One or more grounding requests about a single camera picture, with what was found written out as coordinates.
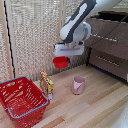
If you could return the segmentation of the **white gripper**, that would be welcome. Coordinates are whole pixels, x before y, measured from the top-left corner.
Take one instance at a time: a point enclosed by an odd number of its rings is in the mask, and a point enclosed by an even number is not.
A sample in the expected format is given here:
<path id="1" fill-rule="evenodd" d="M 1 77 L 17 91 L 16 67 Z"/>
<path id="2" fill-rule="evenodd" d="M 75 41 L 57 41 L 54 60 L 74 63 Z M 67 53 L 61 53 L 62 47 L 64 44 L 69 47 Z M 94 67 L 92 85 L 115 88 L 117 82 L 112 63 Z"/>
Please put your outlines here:
<path id="1" fill-rule="evenodd" d="M 84 52 L 84 43 L 71 43 L 69 46 L 66 46 L 65 43 L 57 43 L 54 45 L 55 48 L 55 56 L 74 56 L 74 55 L 82 55 Z M 67 57 L 66 62 L 68 65 L 70 64 L 70 58 Z"/>

